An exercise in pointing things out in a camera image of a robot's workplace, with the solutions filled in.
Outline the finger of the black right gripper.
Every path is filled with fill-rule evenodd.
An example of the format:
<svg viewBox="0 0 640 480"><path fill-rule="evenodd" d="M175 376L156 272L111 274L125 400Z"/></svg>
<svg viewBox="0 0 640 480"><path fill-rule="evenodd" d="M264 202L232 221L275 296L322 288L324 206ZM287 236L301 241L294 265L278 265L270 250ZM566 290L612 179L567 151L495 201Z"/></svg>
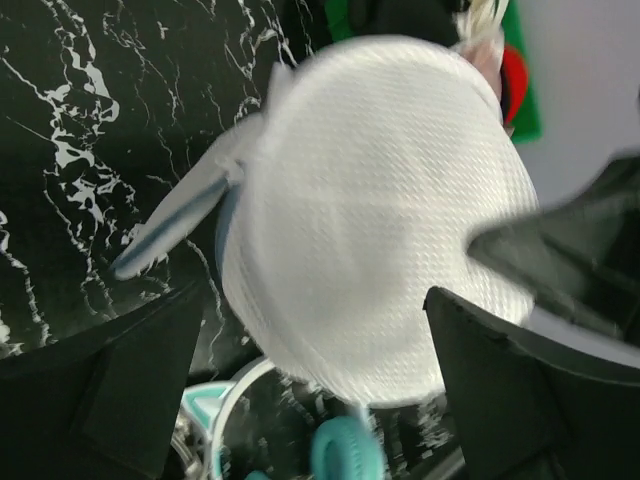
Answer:
<svg viewBox="0 0 640 480"><path fill-rule="evenodd" d="M576 198L478 233L469 255L565 321L639 337L639 157L610 161Z"/></svg>

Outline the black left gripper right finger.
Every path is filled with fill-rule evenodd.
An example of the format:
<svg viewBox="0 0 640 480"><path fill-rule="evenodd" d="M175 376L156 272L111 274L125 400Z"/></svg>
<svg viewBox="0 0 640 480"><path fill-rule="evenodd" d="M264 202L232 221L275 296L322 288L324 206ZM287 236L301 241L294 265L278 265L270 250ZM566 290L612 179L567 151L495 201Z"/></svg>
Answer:
<svg viewBox="0 0 640 480"><path fill-rule="evenodd" d="M424 310L470 478L567 478L554 452L566 434L535 362L445 289Z"/></svg>

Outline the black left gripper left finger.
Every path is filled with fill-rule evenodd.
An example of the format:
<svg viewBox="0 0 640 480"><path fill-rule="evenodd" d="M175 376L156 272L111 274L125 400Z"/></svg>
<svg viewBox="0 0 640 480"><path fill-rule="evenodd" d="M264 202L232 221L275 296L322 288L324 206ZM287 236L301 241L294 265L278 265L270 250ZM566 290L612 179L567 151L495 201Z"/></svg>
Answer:
<svg viewBox="0 0 640 480"><path fill-rule="evenodd" d="M113 320L71 427L72 479L158 479L200 331L188 285Z"/></svg>

